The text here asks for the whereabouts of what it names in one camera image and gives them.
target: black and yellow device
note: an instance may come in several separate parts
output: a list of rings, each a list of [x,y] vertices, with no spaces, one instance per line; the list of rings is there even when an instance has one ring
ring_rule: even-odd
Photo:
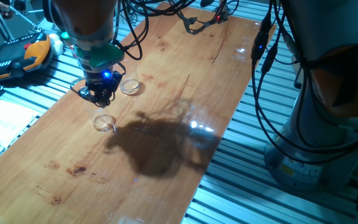
[[[52,59],[48,34],[29,34],[0,46],[0,81],[46,68]]]

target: metal slotted rail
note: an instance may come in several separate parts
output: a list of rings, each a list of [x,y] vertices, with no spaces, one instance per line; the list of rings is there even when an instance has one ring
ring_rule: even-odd
[[[200,8],[200,1],[192,6]],[[217,6],[215,2],[205,10],[212,11]],[[241,1],[234,15],[261,21],[267,9],[266,4]],[[127,25],[121,24],[118,39],[122,40],[127,34]],[[269,47],[276,38],[277,31]],[[279,42],[277,58],[291,62],[291,53],[283,41]],[[256,75],[258,83],[260,66]],[[48,69],[14,82],[18,87],[5,88],[1,99],[38,111],[31,126],[70,89],[71,81],[82,76],[77,61],[66,50],[53,59]],[[293,87],[294,79],[291,65],[275,62],[262,86],[260,105],[278,129],[289,118],[299,94]],[[345,187],[337,195],[298,194],[278,185],[271,177],[263,156],[268,140],[255,116],[251,87],[250,83],[182,223],[354,223],[357,189]]]

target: wooden board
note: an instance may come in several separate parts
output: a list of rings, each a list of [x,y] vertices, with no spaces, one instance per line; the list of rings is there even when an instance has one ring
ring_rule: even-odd
[[[250,80],[258,30],[231,17],[191,35],[176,16],[150,19],[141,91],[108,108],[116,132],[95,131],[65,94],[1,156],[0,223],[180,223]]]

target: black cable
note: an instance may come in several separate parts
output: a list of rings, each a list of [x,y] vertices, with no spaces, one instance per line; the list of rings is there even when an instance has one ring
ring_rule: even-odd
[[[255,64],[256,63],[252,63],[252,91],[254,92],[254,97],[255,97],[255,112],[256,112],[256,117],[258,119],[258,122],[260,124],[260,127],[262,128],[262,131],[265,133],[266,137],[268,138],[268,140],[272,143],[272,145],[277,149],[279,150],[284,156],[287,156],[289,159],[292,159],[293,161],[295,162],[301,162],[301,163],[304,163],[304,164],[324,164],[324,163],[327,163],[327,162],[331,162],[331,161],[334,161],[336,159],[339,159],[349,153],[351,153],[352,151],[356,150],[357,148],[353,149],[353,150],[348,150],[338,156],[335,156],[335,157],[332,157],[330,159],[326,159],[326,160],[323,160],[323,161],[303,161],[301,159],[297,159],[291,155],[289,155],[288,153],[286,153],[283,149],[281,149],[276,143],[275,141],[270,137],[270,135],[268,134],[268,132],[266,131],[265,129],[265,126],[262,122],[262,119],[260,118],[260,115],[259,115],[259,109],[258,109],[258,104],[259,104],[259,95],[257,94],[257,90],[255,88]]]
[[[240,0],[233,0],[233,1],[229,1],[228,3],[226,3],[226,5],[228,6],[230,3],[236,2],[236,6],[233,9],[233,11],[229,12],[230,15],[233,15],[234,12],[238,9],[239,5],[240,5]]]
[[[308,82],[311,82],[311,80],[309,79],[310,76],[309,75],[306,75],[306,72],[303,74],[304,78],[303,78],[303,87],[302,87],[302,90],[301,90],[301,94],[300,94],[300,98],[299,98],[299,105],[298,105],[298,113],[296,115],[296,132],[298,133],[299,135],[299,139],[301,140],[301,142],[310,147],[310,148],[314,148],[311,144],[309,144],[305,138],[303,137],[302,135],[302,132],[301,132],[301,128],[300,128],[300,117],[301,117],[301,113],[302,113],[302,107],[303,107],[303,100],[305,99],[305,95],[306,95],[306,89],[307,89],[307,84]]]
[[[277,136],[279,136],[280,138],[282,138],[285,142],[287,142],[291,146],[293,146],[293,147],[295,147],[295,148],[297,148],[297,149],[299,149],[301,151],[310,152],[310,153],[313,153],[313,154],[335,154],[335,153],[339,153],[339,152],[344,152],[344,151],[346,151],[348,149],[358,148],[358,140],[355,140],[355,141],[352,141],[350,143],[347,143],[346,147],[345,146],[335,146],[335,147],[322,147],[322,148],[318,148],[318,149],[309,149],[309,148],[298,146],[295,143],[293,143],[292,141],[290,141],[289,139],[287,139],[285,136],[283,136],[276,128],[274,128],[274,126],[271,124],[271,122],[266,117],[265,113],[263,112],[262,108],[259,105],[259,102],[258,102],[259,97],[258,97],[258,95],[254,96],[254,97],[255,97],[255,107],[256,107],[256,109],[260,111],[260,114],[262,115],[262,117],[264,118],[266,123],[270,126],[270,128],[274,131],[274,133]]]
[[[134,39],[135,39],[135,42],[136,42],[136,45],[139,49],[139,57],[135,57],[133,56],[131,53],[128,52],[127,49],[124,49],[125,53],[128,54],[128,56],[130,56],[130,58],[134,59],[134,60],[141,60],[142,57],[143,57],[143,51],[142,51],[142,46],[140,46],[140,42],[139,42],[139,39],[137,38],[136,36],[136,33],[134,31],[134,28],[132,27],[132,24],[131,24],[131,20],[128,16],[128,11],[127,11],[127,7],[126,7],[126,0],[123,0],[122,1],[122,8],[124,9],[124,15],[125,15],[125,18],[127,19],[127,23],[128,23],[128,26],[129,26],[129,29],[131,30],[131,33],[132,35],[134,36]]]

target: robotic arm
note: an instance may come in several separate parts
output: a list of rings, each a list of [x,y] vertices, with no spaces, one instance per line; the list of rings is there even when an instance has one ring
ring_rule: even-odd
[[[114,100],[121,75],[110,68],[124,58],[111,43],[116,0],[44,0],[44,14],[49,22],[66,31],[76,47],[78,65],[84,78],[72,83],[80,97],[102,108]],[[78,91],[73,85],[81,80],[86,85]]]

